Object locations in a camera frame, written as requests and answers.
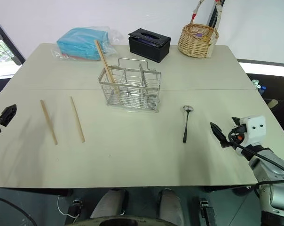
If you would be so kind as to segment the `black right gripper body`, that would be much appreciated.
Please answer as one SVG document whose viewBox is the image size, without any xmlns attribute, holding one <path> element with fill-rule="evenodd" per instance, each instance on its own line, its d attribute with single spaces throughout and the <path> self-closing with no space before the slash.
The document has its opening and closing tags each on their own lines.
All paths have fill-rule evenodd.
<svg viewBox="0 0 284 226">
<path fill-rule="evenodd" d="M 228 134 L 229 141 L 232 144 L 240 145 L 245 138 L 246 132 L 247 132 L 246 125 L 236 126 Z"/>
</svg>

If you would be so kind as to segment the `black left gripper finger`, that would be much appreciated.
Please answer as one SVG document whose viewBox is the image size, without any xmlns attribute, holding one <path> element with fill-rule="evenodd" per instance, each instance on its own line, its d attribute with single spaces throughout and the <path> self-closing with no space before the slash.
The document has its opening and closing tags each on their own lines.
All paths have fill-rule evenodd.
<svg viewBox="0 0 284 226">
<path fill-rule="evenodd" d="M 0 116 L 0 125 L 6 127 L 11 122 L 13 117 L 16 115 L 17 107 L 16 104 L 6 107 Z"/>
</svg>

